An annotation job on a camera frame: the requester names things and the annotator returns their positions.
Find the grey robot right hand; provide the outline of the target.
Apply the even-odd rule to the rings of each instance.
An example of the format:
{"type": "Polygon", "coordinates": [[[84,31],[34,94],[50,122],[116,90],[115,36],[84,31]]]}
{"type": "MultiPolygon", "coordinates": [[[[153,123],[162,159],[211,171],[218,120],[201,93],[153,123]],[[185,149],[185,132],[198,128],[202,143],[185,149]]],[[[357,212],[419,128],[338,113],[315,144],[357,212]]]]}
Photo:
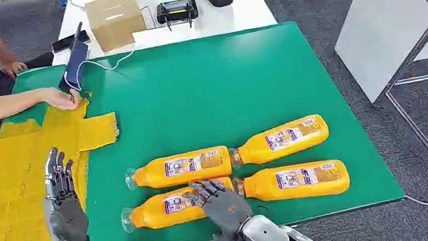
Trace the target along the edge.
{"type": "Polygon", "coordinates": [[[249,204],[219,180],[201,180],[189,184],[186,197],[199,206],[221,229],[221,241],[236,241],[242,225],[254,214],[249,204]]]}

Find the person's left hand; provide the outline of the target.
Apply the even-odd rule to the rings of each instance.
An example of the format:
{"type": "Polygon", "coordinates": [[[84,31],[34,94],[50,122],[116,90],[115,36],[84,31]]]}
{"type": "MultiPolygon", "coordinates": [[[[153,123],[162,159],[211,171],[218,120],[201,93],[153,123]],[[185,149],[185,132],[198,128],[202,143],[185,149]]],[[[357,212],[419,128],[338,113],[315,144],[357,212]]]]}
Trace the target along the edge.
{"type": "Polygon", "coordinates": [[[27,69],[27,65],[19,61],[10,61],[8,63],[3,63],[1,67],[1,70],[11,78],[16,78],[17,74],[20,71],[27,69]]]}

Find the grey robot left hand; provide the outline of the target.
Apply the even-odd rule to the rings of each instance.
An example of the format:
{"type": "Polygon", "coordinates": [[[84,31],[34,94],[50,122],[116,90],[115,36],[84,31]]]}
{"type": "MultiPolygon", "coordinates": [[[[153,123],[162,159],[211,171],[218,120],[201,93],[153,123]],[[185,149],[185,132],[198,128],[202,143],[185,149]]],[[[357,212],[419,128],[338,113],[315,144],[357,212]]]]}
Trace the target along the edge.
{"type": "Polygon", "coordinates": [[[73,160],[52,147],[44,167],[44,212],[51,241],[87,241],[88,217],[75,191],[73,160]]]}

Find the person's right hand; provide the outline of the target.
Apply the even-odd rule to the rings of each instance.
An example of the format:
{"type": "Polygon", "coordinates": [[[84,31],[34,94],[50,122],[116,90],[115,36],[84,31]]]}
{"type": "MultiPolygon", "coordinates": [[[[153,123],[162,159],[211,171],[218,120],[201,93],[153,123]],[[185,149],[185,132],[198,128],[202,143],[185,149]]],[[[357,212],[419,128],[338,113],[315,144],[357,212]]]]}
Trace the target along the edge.
{"type": "Polygon", "coordinates": [[[38,91],[41,101],[48,103],[50,106],[72,111],[81,103],[81,96],[78,90],[70,89],[69,92],[64,92],[56,88],[44,88],[38,91]]]}

